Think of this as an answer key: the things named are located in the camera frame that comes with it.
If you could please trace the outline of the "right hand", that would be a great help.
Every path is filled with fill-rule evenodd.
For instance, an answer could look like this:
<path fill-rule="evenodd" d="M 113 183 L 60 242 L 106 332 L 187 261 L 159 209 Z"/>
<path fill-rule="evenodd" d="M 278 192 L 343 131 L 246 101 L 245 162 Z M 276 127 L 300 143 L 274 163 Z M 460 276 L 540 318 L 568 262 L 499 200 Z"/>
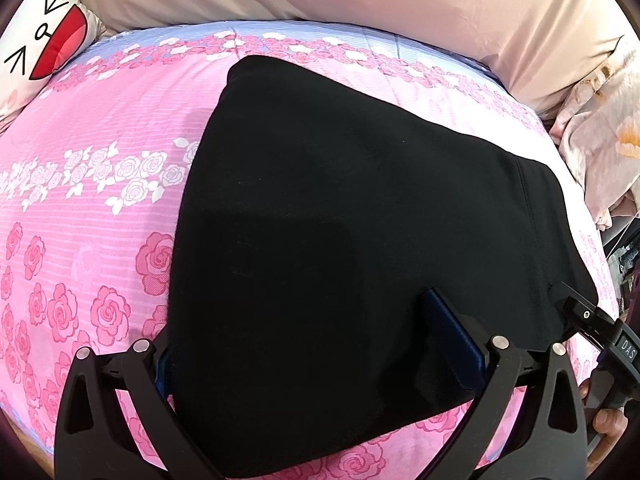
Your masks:
<path fill-rule="evenodd" d="M 628 426 L 628 418 L 620 408 L 598 411 L 592 421 L 593 429 L 600 436 L 596 447 L 587 454 L 587 474 L 592 474 L 612 452 Z"/>

